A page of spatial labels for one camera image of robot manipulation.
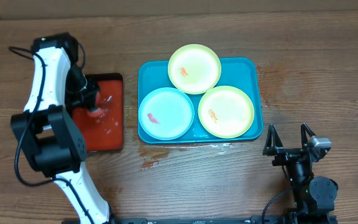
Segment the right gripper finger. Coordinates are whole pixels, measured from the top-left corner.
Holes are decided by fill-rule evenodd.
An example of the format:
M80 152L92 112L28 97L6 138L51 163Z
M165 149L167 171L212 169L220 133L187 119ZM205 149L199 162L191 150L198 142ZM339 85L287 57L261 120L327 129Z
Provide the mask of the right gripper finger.
M283 150L283 144L273 124L268 126L267 139L263 149L263 155L277 155Z
M308 142L308 137L315 136L315 133L309 128L306 123L301 125L301 145L306 146Z

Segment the yellow-green plate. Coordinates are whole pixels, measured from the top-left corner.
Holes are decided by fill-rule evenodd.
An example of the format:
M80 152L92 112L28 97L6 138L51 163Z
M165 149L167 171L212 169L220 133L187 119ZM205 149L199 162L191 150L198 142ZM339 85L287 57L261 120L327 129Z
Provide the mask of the yellow-green plate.
M221 77L217 54L201 44L188 44L177 49L168 61L168 77L173 86L199 95L214 88Z
M254 105L247 94L233 86L217 86L200 99L198 117L213 136L223 139L245 134L255 118Z

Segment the light blue plate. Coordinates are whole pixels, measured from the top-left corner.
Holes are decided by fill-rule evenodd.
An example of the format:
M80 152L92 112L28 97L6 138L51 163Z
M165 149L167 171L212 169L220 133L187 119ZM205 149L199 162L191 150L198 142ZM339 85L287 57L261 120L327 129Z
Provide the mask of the light blue plate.
M163 87L151 91L141 101L139 124L152 138L170 141L184 135L195 117L195 109L188 95Z

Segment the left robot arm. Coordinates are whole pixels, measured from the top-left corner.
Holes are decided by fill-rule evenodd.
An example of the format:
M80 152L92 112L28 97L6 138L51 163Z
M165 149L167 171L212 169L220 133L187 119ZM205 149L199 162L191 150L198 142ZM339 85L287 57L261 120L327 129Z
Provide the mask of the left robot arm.
M29 99L23 112L11 118L18 141L14 172L23 185L35 186L19 172L19 156L23 153L31 168L45 176L39 185L55 183L65 193L79 216L78 223L113 223L111 207L86 168L85 138L71 117L76 108L97 110L100 87L77 64L82 49L67 32L39 37L30 49L9 47L35 65Z

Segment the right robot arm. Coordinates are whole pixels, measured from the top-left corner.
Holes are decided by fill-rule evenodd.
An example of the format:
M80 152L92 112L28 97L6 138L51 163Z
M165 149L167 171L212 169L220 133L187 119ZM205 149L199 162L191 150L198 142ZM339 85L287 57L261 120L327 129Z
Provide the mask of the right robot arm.
M290 188L274 196L264 207L261 223L337 223L329 213L335 208L338 184L327 177L315 176L313 164L323 159L332 148L327 137L317 136L306 123L300 127L301 147L284 148L273 124L267 132L267 140L262 154L272 156L273 166L282 168ZM292 193L293 208L288 208L280 216L267 218L266 213L277 199Z

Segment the black tray with red liquid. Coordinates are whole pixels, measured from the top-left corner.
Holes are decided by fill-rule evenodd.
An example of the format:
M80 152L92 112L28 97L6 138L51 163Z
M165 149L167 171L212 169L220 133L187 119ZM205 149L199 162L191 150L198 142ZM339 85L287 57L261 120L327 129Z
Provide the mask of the black tray with red liquid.
M96 80L104 101L104 116L90 118L88 109L75 108L67 111L85 139L88 152L119 150L124 143L123 127L123 78L120 73L85 75Z

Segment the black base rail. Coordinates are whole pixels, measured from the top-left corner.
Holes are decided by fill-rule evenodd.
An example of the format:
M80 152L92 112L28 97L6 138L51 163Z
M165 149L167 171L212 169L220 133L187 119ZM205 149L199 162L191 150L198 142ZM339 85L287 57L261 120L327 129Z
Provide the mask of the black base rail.
M212 218L212 219L163 219L148 220L146 218L114 218L114 224L291 224L291 223L317 223L317 224L338 224L336 216L322 216L311 218L301 216L296 220L284 215L268 215L262 218L261 215L253 215L248 218Z

